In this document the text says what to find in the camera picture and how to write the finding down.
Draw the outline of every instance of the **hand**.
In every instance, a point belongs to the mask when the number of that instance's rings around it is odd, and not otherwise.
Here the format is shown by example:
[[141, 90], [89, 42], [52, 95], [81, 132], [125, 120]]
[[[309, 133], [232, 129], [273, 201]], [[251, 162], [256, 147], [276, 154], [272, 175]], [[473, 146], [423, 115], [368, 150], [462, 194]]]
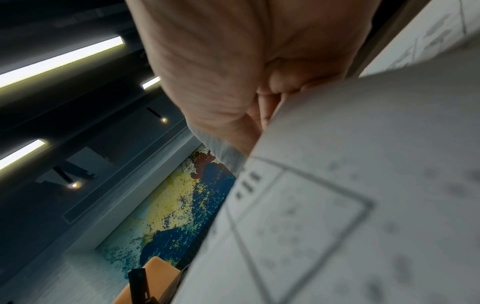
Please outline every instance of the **hand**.
[[282, 99], [345, 77], [379, 3], [127, 0], [166, 94], [247, 155]]

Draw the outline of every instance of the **colorful artwork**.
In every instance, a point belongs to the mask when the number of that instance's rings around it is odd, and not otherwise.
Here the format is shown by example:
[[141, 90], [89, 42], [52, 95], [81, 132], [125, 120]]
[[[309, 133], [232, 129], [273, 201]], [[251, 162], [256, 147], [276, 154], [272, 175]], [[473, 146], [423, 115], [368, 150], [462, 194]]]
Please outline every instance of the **colorful artwork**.
[[176, 265], [234, 182], [201, 145], [96, 250], [125, 275], [153, 256]]

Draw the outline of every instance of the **paper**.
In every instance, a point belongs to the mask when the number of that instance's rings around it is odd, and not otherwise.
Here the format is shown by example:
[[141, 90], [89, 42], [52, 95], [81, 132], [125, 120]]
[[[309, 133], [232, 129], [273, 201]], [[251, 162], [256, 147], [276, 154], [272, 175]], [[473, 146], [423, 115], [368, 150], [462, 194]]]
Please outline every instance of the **paper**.
[[479, 54], [288, 100], [174, 303], [479, 303]]
[[432, 0], [360, 76], [429, 60], [479, 30], [479, 0]]

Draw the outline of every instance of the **linear light fixture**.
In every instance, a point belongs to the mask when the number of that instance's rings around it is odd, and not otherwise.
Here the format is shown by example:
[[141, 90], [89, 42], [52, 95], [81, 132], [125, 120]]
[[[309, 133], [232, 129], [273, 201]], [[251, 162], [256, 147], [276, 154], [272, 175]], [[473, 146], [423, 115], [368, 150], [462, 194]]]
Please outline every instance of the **linear light fixture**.
[[19, 68], [0, 75], [0, 88], [9, 86], [27, 78], [51, 71], [72, 62], [90, 57], [100, 52], [112, 49], [124, 44], [120, 36], [108, 39], [94, 45], [71, 51], [62, 55], [46, 59], [29, 66]]
[[157, 82], [160, 81], [160, 77], [155, 77], [153, 78], [152, 80], [149, 80], [147, 82], [145, 82], [144, 84], [141, 85], [141, 87], [146, 90], [148, 89], [149, 87], [153, 86], [154, 84], [156, 84]]
[[0, 159], [0, 171], [10, 166], [11, 164], [15, 163], [16, 161], [20, 160], [21, 158], [29, 155], [30, 153], [32, 153], [33, 151], [35, 151], [36, 149], [40, 148], [45, 144], [46, 142], [44, 142], [43, 140], [37, 139], [34, 142], [8, 155], [7, 157]]

